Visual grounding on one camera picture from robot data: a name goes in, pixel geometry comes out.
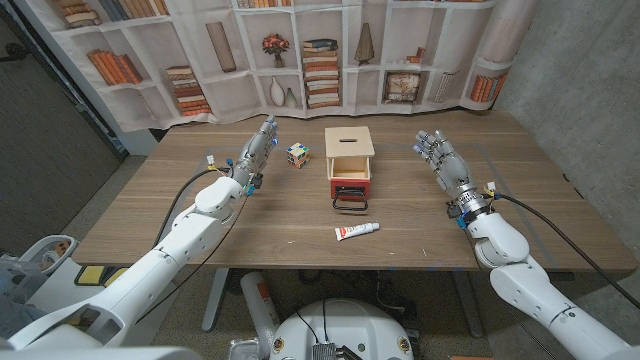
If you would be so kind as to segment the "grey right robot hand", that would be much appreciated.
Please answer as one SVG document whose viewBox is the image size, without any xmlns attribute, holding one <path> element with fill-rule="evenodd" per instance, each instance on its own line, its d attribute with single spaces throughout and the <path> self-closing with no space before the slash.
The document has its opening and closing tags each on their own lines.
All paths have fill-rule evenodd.
<svg viewBox="0 0 640 360">
<path fill-rule="evenodd" d="M 443 133 L 436 130 L 429 134 L 420 130 L 413 149 L 428 163 L 436 175 L 436 182 L 451 198 L 447 202 L 447 214 L 461 228 L 491 212 L 491 206 L 477 191 L 468 164 Z"/>
</svg>

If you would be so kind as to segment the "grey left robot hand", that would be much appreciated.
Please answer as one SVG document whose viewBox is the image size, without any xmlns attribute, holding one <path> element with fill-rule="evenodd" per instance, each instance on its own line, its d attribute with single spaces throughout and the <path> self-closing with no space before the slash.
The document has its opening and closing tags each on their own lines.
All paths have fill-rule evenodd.
<svg viewBox="0 0 640 360">
<path fill-rule="evenodd" d="M 278 124 L 274 115 L 269 115 L 258 132 L 244 145 L 240 157 L 231 170 L 231 178 L 247 189 L 260 189 L 271 150 L 278 144 Z"/>
</svg>

